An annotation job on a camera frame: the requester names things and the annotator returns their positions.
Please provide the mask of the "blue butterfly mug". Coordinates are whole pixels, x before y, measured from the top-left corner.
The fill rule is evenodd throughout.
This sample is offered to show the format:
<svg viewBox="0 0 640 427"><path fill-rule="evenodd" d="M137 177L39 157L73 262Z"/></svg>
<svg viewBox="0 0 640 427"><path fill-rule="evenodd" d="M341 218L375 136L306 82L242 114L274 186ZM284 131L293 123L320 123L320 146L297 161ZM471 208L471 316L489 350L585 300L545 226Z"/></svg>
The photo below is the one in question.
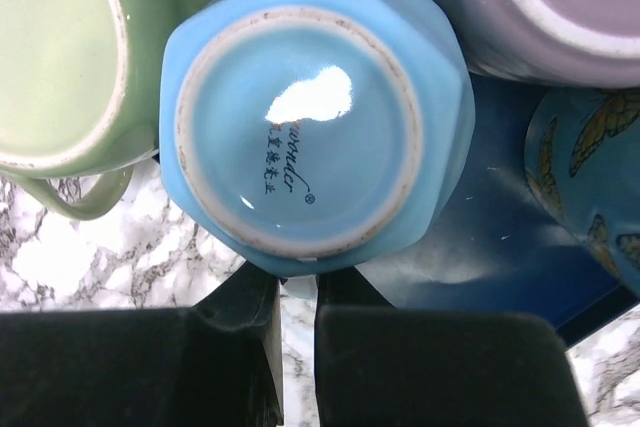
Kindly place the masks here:
<svg viewBox="0 0 640 427"><path fill-rule="evenodd" d="M524 169L542 207L612 276L639 290L639 91L550 90Z"/></svg>

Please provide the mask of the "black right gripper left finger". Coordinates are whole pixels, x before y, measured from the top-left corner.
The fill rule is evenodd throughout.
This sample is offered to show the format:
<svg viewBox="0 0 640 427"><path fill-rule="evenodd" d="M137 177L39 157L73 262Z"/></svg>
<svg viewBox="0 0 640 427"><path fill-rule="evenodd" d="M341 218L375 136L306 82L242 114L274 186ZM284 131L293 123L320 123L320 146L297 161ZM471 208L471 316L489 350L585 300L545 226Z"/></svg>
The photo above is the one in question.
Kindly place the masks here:
<svg viewBox="0 0 640 427"><path fill-rule="evenodd" d="M191 307L5 313L5 426L277 426L279 284L242 265Z"/></svg>

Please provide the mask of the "light blue hexagonal mug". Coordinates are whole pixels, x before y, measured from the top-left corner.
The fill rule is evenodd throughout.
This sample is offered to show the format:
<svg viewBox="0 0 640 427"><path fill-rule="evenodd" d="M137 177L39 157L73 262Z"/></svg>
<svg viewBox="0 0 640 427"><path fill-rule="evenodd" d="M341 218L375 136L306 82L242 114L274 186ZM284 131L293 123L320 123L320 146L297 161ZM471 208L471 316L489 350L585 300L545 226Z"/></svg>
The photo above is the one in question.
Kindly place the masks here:
<svg viewBox="0 0 640 427"><path fill-rule="evenodd" d="M214 0L164 51L167 194L280 278L418 242L474 124L461 48L433 0Z"/></svg>

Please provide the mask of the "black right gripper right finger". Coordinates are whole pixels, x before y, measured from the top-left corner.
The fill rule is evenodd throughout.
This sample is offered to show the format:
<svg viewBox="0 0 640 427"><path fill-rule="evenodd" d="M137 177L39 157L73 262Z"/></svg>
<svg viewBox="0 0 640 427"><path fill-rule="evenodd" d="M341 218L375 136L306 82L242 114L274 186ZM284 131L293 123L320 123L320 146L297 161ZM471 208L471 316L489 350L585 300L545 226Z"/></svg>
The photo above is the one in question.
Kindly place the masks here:
<svg viewBox="0 0 640 427"><path fill-rule="evenodd" d="M565 346L522 313L398 309L357 270L318 279L324 426L584 426Z"/></svg>

